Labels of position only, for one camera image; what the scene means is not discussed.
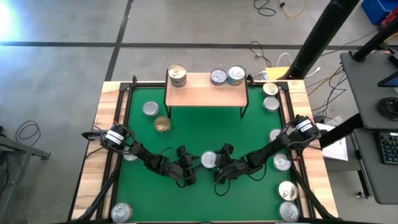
green mat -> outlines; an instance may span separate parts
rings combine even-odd
[[[224,143],[234,146],[233,158],[260,149],[268,143],[269,132],[281,128],[279,112],[262,107],[261,87],[250,87],[250,105],[244,118],[238,108],[173,108],[171,130],[158,133],[155,118],[147,117],[142,106],[147,101],[159,104],[159,115],[166,116],[163,88],[135,88],[129,125],[138,141],[153,153],[173,148],[171,161],[177,159],[176,148],[185,145],[191,154],[219,150]],[[253,175],[260,178],[263,171]],[[123,160],[119,181],[118,202],[133,207],[132,222],[208,222],[280,220],[278,208],[282,199],[277,188],[282,181],[291,180],[289,172],[276,171],[272,159],[267,163],[264,180],[255,182],[243,175],[231,181],[227,195],[214,193],[213,173],[201,168],[194,185],[180,189],[175,182],[147,170],[142,161]],[[224,192],[227,184],[218,185]]]

gray desk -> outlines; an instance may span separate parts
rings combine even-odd
[[[393,88],[378,87],[377,83],[398,70],[388,54],[369,54],[365,62],[356,62],[350,54],[341,54],[341,62],[352,89],[359,113],[326,133],[320,139],[321,147],[353,133],[355,148],[361,159],[358,171],[365,196],[374,195],[382,204],[398,204],[398,166],[381,163],[373,136],[375,130],[398,130],[398,121],[385,118],[377,110],[379,100],[398,97]]]

gray floor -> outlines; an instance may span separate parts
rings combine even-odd
[[[286,0],[291,13],[299,12],[304,0]],[[227,43],[300,45],[316,23],[327,0],[310,0],[304,13],[290,19],[271,0],[277,14],[262,17],[245,0],[135,0],[123,42]],[[0,40],[36,42],[115,42],[127,0],[1,1]],[[358,6],[331,45],[358,39],[376,27]],[[371,35],[352,45],[364,44]],[[90,129],[112,48],[1,47],[0,124],[10,137],[24,121],[36,120],[42,130],[37,147],[52,153],[31,166],[8,213],[13,221],[54,223],[65,221],[75,191],[87,142],[80,133]],[[276,65],[280,54],[292,60],[298,50],[267,50]],[[305,79],[310,85],[331,75],[339,65],[339,51],[321,57]],[[242,65],[255,75],[266,63],[247,49],[121,49],[112,80],[162,80],[172,63],[186,65],[190,72]],[[289,66],[286,56],[279,66]],[[347,119],[357,112],[347,88],[330,103],[328,117]],[[323,85],[310,96],[312,108],[322,105],[330,87]],[[330,172],[330,181],[340,216],[347,220],[396,223],[398,207],[378,205],[373,199],[358,200],[360,190],[354,172]]]

